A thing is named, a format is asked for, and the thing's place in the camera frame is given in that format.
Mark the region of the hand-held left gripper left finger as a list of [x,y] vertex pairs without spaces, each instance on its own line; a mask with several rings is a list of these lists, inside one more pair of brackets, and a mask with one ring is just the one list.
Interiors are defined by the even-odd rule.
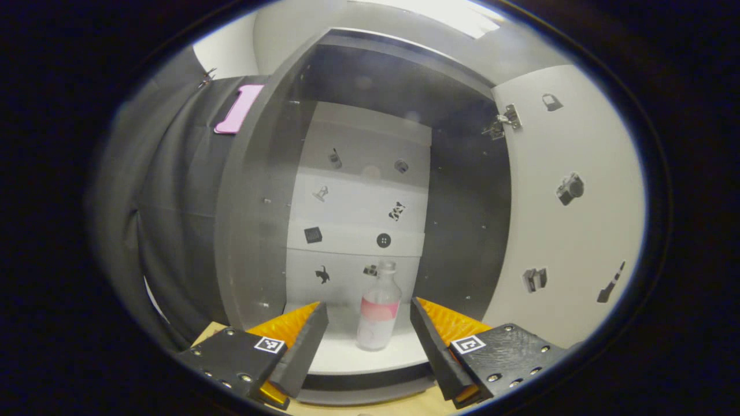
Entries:
[[176,359],[232,396],[286,410],[303,388],[327,326],[326,303],[317,301],[248,330],[211,332]]

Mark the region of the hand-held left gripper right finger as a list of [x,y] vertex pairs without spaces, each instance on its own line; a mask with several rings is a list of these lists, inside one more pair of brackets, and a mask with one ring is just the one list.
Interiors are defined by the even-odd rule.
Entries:
[[420,297],[410,301],[410,323],[442,397],[456,409],[521,389],[568,352],[518,325],[492,327]]

